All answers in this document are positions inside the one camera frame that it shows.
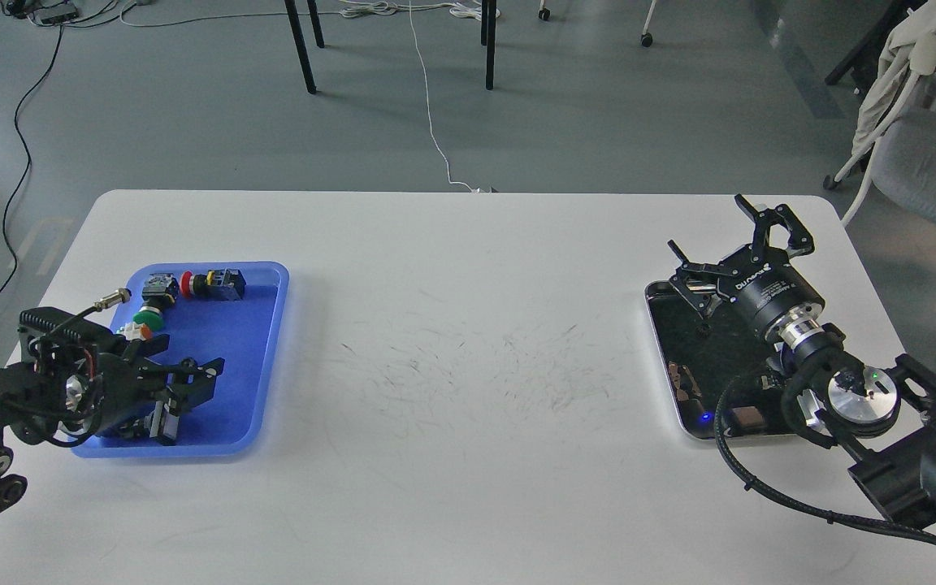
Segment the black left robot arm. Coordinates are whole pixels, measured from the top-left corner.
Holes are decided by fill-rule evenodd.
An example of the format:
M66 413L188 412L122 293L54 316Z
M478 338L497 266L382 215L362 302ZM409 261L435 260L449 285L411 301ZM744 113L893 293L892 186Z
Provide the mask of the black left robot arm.
M23 357L0 369L0 513L28 488L23 475L10 473L6 429L25 444L66 449L94 436L171 445L180 418L212 399L222 358L160 364L154 355L166 351L167 334L114 333L89 321L130 296L121 288L79 314L44 306L19 315Z

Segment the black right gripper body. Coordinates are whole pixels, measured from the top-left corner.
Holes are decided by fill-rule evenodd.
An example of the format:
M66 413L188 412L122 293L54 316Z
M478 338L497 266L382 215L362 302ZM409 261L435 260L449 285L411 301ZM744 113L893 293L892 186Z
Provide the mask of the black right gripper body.
M720 294L768 344L796 349L824 332L817 318L825 301L791 264L729 264Z

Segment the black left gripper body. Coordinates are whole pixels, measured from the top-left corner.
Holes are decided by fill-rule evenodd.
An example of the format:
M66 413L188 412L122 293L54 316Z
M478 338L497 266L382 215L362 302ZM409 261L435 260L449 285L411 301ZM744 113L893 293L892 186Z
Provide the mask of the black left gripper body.
M101 437L136 440L151 436L151 419L158 401L155 393L163 388L160 378L140 378L140 368L155 366L150 357L166 351L167 342L137 342L137 349L127 347L122 355L100 354L97 374L78 373L67 378L66 408L81 412L93 405L100 414L67 422L66 434L79 437L94 433Z

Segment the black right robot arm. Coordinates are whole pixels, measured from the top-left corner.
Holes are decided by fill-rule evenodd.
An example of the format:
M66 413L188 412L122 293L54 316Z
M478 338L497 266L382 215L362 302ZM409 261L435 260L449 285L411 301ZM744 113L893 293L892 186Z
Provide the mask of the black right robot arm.
M846 334L818 322L824 297L795 269L813 234L785 204L734 200L753 223L750 243L705 263L670 240L679 264L646 292L681 426L712 440L743 488L773 503L936 547L936 374L907 354L888 369L851 355ZM842 448L879 516L811 506L759 479L728 441L765 433Z

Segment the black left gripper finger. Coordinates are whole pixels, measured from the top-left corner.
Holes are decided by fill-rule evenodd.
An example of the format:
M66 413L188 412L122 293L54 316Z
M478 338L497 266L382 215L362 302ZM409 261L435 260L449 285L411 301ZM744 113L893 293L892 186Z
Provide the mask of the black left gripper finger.
M193 357L185 357L175 364L163 364L162 370L171 377L171 384L193 384L206 380L215 380L224 371L224 360L218 357L200 363Z
M210 401L215 394L216 380L194 380L190 383L171 382L164 389L161 402L172 416L188 414Z

